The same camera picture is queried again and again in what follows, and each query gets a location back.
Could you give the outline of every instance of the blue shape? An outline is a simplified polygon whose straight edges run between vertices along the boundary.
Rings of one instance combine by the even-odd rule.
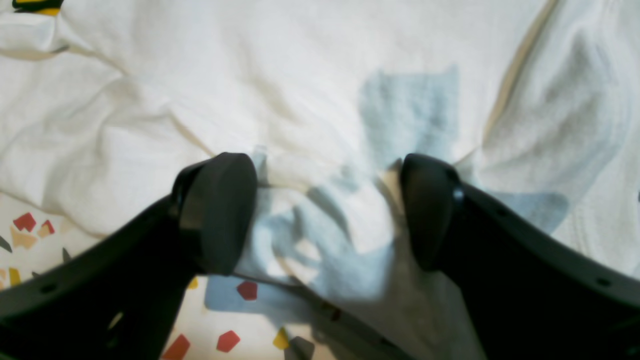
[[[360,91],[360,115],[378,168],[411,152],[451,161],[458,136],[458,67],[439,74],[371,76]]]
[[[237,292],[238,285],[244,281],[239,277],[210,276],[204,298],[207,309],[254,314],[269,314],[276,311],[279,316],[282,316],[288,311],[306,310],[308,307],[303,299],[294,296],[286,286],[261,282],[258,283],[258,299],[246,301]]]

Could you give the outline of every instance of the patterned fabric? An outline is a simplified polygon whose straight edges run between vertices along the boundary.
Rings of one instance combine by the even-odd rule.
[[[99,241],[65,217],[0,193],[0,290],[44,274]],[[300,290],[238,277],[196,277],[161,359],[405,358],[354,318]]]

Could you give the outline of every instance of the red confetti pattern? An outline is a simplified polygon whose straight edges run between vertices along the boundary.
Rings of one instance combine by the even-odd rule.
[[[22,231],[23,229],[27,229],[27,231],[31,232],[34,227],[36,227],[36,220],[33,218],[31,213],[26,213],[21,217],[15,219],[13,224],[18,228],[18,230]]]
[[[229,330],[220,335],[216,349],[222,352],[230,352],[239,342],[240,337],[233,330]]]
[[[162,358],[164,360],[182,360],[187,354],[190,346],[191,344],[189,343],[189,340],[187,340],[184,335],[180,334],[180,336],[178,336],[173,344],[171,344],[171,346],[166,349],[166,352],[164,353],[164,355],[162,355]]]
[[[246,301],[258,299],[258,284],[252,281],[245,281],[237,287],[238,293]]]
[[[53,225],[51,225],[51,221],[47,220],[44,222],[44,224],[42,224],[42,227],[48,227],[49,228],[49,234],[53,235],[56,233],[56,231],[53,229]]]

